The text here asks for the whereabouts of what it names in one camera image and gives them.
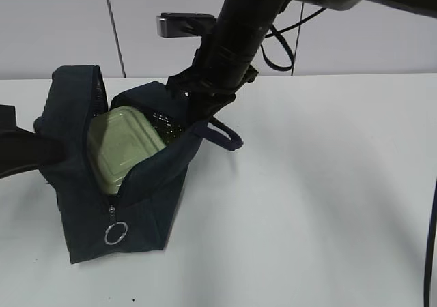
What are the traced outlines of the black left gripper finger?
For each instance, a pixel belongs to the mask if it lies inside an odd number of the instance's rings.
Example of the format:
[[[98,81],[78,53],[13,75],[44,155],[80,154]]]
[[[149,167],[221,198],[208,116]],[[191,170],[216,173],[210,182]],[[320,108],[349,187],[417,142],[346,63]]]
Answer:
[[[1,178],[65,159],[62,142],[26,131],[16,124],[14,106],[1,106]]]

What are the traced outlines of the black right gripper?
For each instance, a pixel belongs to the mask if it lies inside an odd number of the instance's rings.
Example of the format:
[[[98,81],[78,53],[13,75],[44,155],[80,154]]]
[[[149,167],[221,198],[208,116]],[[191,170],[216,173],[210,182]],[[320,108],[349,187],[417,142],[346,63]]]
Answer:
[[[209,119],[236,99],[236,92],[257,76],[252,51],[234,53],[227,48],[195,51],[190,67],[170,76],[166,89],[173,97],[188,94],[188,119]]]

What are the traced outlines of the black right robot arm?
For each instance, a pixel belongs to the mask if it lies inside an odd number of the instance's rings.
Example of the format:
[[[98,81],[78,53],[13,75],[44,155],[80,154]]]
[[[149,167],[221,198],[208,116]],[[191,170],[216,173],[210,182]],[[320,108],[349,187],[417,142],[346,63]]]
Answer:
[[[159,19],[164,38],[201,38],[192,65],[170,76],[166,88],[173,95],[188,94],[192,120],[209,118],[255,80],[257,71],[251,63],[266,38],[276,38],[287,50],[284,32],[325,10],[345,11],[361,1],[436,17],[436,0],[225,0],[218,16],[163,13]]]

